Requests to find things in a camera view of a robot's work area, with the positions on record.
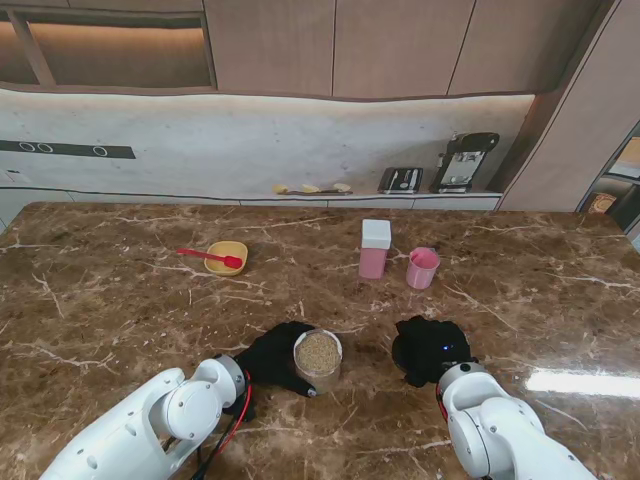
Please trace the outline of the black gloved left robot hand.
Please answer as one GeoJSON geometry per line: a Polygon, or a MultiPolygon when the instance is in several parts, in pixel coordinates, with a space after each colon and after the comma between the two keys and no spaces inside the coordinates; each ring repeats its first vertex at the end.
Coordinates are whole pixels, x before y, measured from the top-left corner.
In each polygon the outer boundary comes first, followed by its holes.
{"type": "Polygon", "coordinates": [[[313,397],[315,388],[298,376],[294,365],[295,342],[313,329],[312,325],[298,321],[280,323],[254,340],[234,360],[255,384],[277,386],[304,397],[313,397]]]}

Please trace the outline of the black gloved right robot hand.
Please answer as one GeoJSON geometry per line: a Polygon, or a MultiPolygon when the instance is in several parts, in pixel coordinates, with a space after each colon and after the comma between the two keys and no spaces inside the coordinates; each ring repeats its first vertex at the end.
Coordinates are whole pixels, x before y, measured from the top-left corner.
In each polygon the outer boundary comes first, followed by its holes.
{"type": "Polygon", "coordinates": [[[452,321],[414,316],[395,324],[392,358],[405,381],[416,388],[437,384],[454,365],[478,362],[464,332],[452,321]]]}

